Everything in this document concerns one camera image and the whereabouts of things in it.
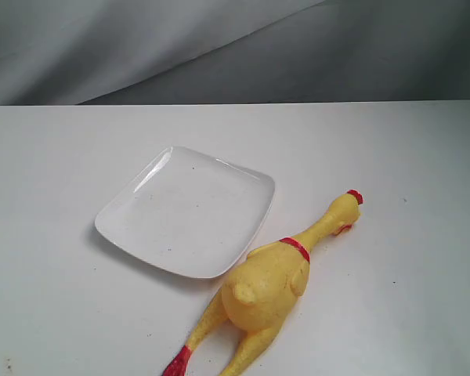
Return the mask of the white square plate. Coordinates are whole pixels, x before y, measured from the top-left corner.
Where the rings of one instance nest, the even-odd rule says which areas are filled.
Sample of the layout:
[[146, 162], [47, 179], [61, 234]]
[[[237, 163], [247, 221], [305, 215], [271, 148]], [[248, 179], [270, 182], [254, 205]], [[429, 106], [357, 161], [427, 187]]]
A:
[[95, 228], [158, 269], [212, 279], [246, 252], [275, 189], [262, 172], [170, 146], [97, 214]]

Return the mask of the grey backdrop cloth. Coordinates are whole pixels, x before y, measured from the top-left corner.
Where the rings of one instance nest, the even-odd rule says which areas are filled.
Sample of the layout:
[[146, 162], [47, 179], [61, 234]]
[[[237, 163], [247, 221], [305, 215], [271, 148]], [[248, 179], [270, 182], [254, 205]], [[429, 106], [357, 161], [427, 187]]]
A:
[[0, 1], [0, 105], [470, 99], [470, 1]]

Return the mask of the yellow rubber chicken toy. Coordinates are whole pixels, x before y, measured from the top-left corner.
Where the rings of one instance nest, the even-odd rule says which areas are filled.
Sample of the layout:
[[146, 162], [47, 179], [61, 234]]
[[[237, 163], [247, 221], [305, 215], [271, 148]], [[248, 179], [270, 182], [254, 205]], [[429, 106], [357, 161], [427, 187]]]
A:
[[362, 203], [363, 196], [349, 190], [336, 198], [307, 230], [250, 251], [245, 261], [229, 272], [163, 373], [184, 375], [195, 349], [229, 321], [244, 332], [244, 337], [222, 374], [242, 374], [272, 344], [303, 296], [313, 248], [324, 238], [351, 229], [360, 217]]

